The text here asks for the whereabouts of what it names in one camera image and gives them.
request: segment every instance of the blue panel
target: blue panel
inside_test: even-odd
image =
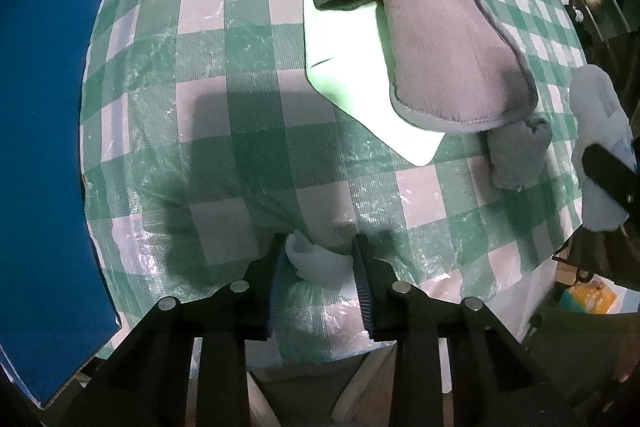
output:
[[[0,363],[41,404],[119,328],[80,185],[81,79],[99,4],[0,0]]]

